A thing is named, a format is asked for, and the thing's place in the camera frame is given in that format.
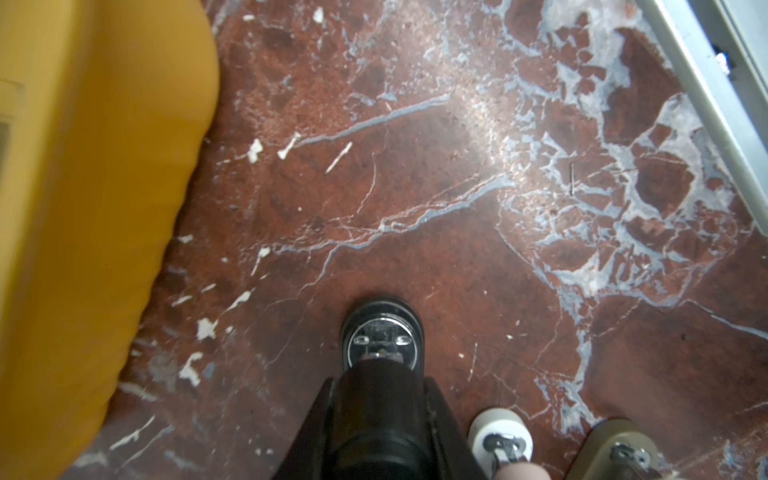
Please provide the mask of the yellow plastic tray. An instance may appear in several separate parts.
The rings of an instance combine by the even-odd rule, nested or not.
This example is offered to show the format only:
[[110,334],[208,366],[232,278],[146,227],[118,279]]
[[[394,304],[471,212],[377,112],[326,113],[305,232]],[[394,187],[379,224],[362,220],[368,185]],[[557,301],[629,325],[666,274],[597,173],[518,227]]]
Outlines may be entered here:
[[219,93],[198,1],[1,5],[1,475],[97,435]]

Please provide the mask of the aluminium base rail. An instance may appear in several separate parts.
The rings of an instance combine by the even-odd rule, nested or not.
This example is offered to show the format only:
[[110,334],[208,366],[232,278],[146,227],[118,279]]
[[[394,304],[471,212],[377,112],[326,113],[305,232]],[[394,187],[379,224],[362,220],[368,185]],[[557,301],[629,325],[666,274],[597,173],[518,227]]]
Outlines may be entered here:
[[765,233],[766,2],[642,1],[639,6]]

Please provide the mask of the beige white stapler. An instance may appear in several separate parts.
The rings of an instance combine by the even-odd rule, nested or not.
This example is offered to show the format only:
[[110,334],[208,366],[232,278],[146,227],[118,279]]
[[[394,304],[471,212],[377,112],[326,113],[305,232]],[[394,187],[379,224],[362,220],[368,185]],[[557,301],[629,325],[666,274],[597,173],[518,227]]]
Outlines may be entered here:
[[587,436],[566,480],[661,479],[656,444],[635,423],[608,419]]

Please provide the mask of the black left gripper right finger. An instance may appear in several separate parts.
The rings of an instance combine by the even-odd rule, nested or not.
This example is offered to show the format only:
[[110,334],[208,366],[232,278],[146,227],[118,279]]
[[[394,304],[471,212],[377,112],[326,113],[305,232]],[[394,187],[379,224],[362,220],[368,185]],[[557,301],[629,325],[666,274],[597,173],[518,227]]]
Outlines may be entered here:
[[436,381],[424,379],[427,417],[435,463],[435,479],[480,479],[486,475],[451,413]]

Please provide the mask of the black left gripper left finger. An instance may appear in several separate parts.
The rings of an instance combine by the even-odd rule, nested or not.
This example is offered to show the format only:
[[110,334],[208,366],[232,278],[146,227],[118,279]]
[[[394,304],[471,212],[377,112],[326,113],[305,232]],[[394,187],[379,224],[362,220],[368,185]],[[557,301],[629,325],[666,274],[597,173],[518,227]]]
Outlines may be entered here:
[[273,479],[323,479],[333,394],[334,379],[328,378],[321,386]]

